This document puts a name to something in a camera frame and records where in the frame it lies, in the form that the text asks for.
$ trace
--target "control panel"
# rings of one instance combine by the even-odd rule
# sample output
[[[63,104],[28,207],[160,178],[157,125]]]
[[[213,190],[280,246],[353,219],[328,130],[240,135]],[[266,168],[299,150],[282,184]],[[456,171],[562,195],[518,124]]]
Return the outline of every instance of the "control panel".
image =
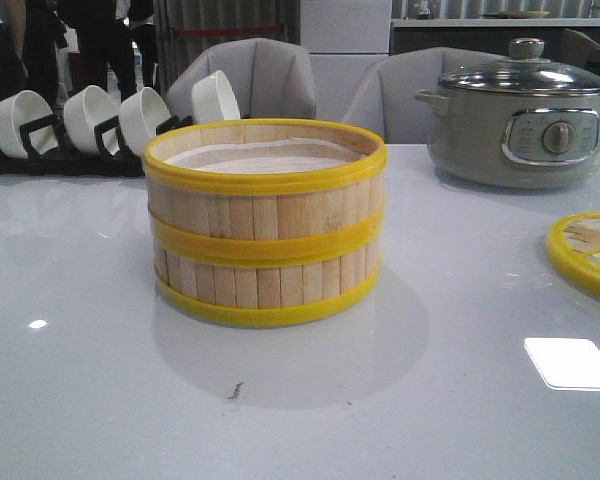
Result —
[[[598,114],[590,109],[523,110],[510,118],[502,151],[516,163],[578,163],[596,149],[599,124]]]

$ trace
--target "pot handle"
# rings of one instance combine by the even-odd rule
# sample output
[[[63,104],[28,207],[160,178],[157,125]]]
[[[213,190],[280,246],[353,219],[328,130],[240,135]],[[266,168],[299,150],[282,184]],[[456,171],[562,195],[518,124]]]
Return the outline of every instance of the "pot handle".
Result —
[[[414,98],[420,102],[431,105],[438,115],[446,115],[449,112],[449,98],[437,95],[431,90],[418,90]]]

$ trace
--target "white bowl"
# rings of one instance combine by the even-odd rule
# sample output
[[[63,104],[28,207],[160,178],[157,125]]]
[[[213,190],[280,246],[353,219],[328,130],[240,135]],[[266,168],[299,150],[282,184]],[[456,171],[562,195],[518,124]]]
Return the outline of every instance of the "white bowl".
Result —
[[[236,96],[222,70],[216,70],[193,85],[191,105],[196,123],[240,119]]]
[[[145,145],[156,136],[156,128],[171,118],[158,92],[144,87],[120,105],[120,129],[129,149],[142,155]]]
[[[99,155],[93,127],[118,114],[113,99],[102,88],[89,85],[64,104],[64,124],[71,143],[87,155]],[[112,155],[119,150],[115,130],[104,133],[102,140]]]
[[[51,115],[51,107],[42,96],[31,90],[23,90],[0,102],[0,150],[13,158],[27,158],[20,137],[20,126]],[[52,127],[32,132],[31,145],[40,154],[58,146]]]

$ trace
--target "gray electric pot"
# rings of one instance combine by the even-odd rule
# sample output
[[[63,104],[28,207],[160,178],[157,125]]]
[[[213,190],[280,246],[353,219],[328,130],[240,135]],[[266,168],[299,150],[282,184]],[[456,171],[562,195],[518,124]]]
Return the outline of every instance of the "gray electric pot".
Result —
[[[415,98],[434,108],[428,149],[441,169],[518,188],[571,185],[600,168],[600,77],[540,58],[519,38],[510,58],[464,67]]]

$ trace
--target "yellow steamer lid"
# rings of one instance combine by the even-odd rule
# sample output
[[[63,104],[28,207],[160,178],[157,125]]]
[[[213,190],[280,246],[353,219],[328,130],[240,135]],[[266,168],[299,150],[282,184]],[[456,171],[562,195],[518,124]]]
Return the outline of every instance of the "yellow steamer lid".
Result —
[[[547,255],[558,272],[600,297],[600,212],[569,215],[553,224]]]

